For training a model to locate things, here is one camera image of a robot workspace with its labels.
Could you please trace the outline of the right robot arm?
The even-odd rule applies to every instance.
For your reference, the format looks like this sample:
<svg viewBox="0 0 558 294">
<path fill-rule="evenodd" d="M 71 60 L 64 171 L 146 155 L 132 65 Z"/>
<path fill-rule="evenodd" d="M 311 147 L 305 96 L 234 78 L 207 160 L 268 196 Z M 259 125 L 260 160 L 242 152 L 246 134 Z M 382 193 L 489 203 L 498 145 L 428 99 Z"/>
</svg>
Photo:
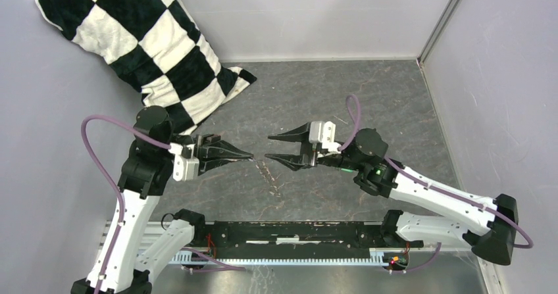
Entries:
<svg viewBox="0 0 558 294">
<path fill-rule="evenodd" d="M 300 143 L 298 155 L 268 154 L 290 170 L 329 166 L 355 172 L 353 182 L 365 193 L 417 205 L 432 212 L 419 216 L 390 210 L 380 228 L 389 247 L 400 243 L 468 246 L 478 257 L 501 266 L 511 264 L 519 230 L 517 201 L 500 194 L 484 197 L 432 180 L 386 157 L 388 144 L 372 128 L 360 129 L 351 141 L 335 140 L 333 122 L 308 122 L 276 141 Z"/>
</svg>

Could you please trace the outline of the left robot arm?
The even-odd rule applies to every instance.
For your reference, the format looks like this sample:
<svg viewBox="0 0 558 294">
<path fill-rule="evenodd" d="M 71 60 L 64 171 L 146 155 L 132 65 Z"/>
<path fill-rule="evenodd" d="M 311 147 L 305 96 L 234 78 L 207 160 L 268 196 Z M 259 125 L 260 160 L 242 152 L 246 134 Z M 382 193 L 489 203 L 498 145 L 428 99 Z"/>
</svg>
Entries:
<svg viewBox="0 0 558 294">
<path fill-rule="evenodd" d="M 169 179 L 185 182 L 230 162 L 253 159 L 219 135 L 176 134 L 160 106 L 140 110 L 135 124 L 124 129 L 134 140 L 119 180 L 110 181 L 116 194 L 114 216 L 96 263 L 87 277 L 73 283 L 73 293 L 150 293 L 174 255 L 207 237 L 204 216 L 182 209 L 155 242 L 140 250 Z"/>
</svg>

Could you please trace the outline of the metal key organizer plate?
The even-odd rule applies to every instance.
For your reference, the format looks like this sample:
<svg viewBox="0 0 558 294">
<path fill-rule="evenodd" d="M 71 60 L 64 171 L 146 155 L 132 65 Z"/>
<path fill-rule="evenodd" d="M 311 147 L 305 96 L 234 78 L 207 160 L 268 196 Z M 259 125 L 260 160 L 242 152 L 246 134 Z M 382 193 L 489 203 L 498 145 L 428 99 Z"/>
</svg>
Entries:
<svg viewBox="0 0 558 294">
<path fill-rule="evenodd" d="M 260 175 L 269 186 L 268 192 L 275 197 L 281 197 L 282 194 L 280 192 L 280 186 L 277 185 L 276 178 L 272 175 L 265 161 L 259 159 L 254 159 L 253 161 L 255 162 L 256 168 L 259 171 Z"/>
</svg>

